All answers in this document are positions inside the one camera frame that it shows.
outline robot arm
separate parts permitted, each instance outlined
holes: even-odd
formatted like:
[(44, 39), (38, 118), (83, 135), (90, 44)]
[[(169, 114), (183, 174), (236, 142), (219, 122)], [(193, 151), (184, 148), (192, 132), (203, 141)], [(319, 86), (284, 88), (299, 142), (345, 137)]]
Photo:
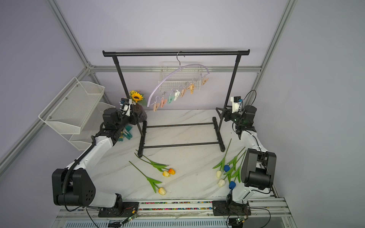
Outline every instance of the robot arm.
[(224, 114), (225, 121), (235, 123), (235, 132), (247, 148), (241, 169), (243, 185), (237, 185), (232, 191), (235, 202), (247, 202), (255, 193), (263, 190), (270, 193), (274, 181), (276, 155), (263, 147), (257, 137), (253, 119), (256, 108), (252, 105), (243, 107), (241, 97), (231, 97), (232, 110)]
[(52, 174), (53, 199), (56, 205), (96, 206), (116, 208), (122, 211), (122, 198), (119, 194), (99, 191), (95, 188), (88, 172), (96, 166), (121, 136), (128, 124), (137, 124), (131, 115), (131, 99), (123, 98), (121, 110), (108, 108), (103, 113), (104, 122), (100, 131), (92, 136), (92, 144), (73, 163)]

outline metal hook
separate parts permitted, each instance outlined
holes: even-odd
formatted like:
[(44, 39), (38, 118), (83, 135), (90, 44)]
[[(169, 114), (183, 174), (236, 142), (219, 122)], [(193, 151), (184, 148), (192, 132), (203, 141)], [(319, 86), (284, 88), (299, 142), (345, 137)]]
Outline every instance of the metal hook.
[(182, 52), (182, 51), (179, 51), (177, 54), (176, 54), (176, 59), (179, 61), (179, 59), (177, 58), (177, 55), (180, 53), (180, 52)]

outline marble table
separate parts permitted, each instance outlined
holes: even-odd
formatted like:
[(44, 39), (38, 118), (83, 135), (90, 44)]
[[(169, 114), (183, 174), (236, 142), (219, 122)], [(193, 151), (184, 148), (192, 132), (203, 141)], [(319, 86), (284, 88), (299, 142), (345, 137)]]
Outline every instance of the marble table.
[[(215, 110), (158, 110), (147, 111), (148, 125), (188, 124), (212, 122)], [(140, 134), (137, 126), (131, 130), (133, 137), (117, 142), (101, 158), (90, 176), (99, 190), (119, 193), (124, 200), (172, 200), (172, 199), (223, 199), (229, 193), (228, 181), (225, 186), (218, 186), (215, 176), (217, 169), (212, 169), (223, 158), (218, 144), (165, 147), (144, 149), (143, 154), (149, 159), (170, 165), (175, 175), (164, 177), (153, 166), (138, 159), (134, 153), (139, 147)], [(229, 147), (226, 161), (231, 160), (244, 147), (232, 130), (232, 122), (223, 122), (220, 130), (225, 147)], [(210, 125), (147, 128), (146, 146), (164, 144), (182, 144), (217, 141), (214, 127)], [(131, 161), (147, 176), (162, 183), (166, 195), (162, 196), (152, 190), (146, 178), (128, 161)]]

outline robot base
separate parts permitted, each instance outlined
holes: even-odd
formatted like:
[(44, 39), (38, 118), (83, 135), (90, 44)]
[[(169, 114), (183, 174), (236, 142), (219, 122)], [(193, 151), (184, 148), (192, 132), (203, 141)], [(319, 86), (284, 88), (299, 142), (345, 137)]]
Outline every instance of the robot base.
[(98, 217), (131, 217), (133, 210), (138, 211), (139, 202), (123, 202), (123, 208), (131, 208), (127, 210), (119, 210), (118, 208), (100, 208)]

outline white wire basket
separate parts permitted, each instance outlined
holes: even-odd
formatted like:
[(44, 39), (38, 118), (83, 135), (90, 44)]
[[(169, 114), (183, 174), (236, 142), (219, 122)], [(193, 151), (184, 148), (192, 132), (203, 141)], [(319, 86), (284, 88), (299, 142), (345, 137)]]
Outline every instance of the white wire basket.
[(69, 142), (78, 150), (86, 150), (91, 145), (91, 136), (99, 132), (104, 110), (108, 108), (115, 108), (115, 106), (99, 102), (81, 133), (72, 135)]
[(46, 109), (49, 108), (47, 106), (38, 116), (59, 134), (80, 134), (105, 90), (101, 85), (87, 81), (80, 82), (76, 78), (71, 82), (74, 86), (56, 108), (45, 115)]
[[(161, 83), (161, 81), (167, 77), (171, 72), (177, 70), (178, 67), (175, 66), (162, 66), (161, 67), (161, 74), (160, 79), (158, 83)], [(166, 81), (164, 81), (160, 85), (160, 91), (170, 91), (171, 89), (180, 89), (182, 86), (186, 87), (189, 86), (190, 83), (194, 81), (194, 91), (200, 90), (200, 80), (201, 80), (201, 74), (206, 74), (206, 70), (204, 68), (201, 68), (199, 66), (194, 67), (187, 67), (182, 69), (179, 72), (176, 72), (175, 74), (171, 75)]]

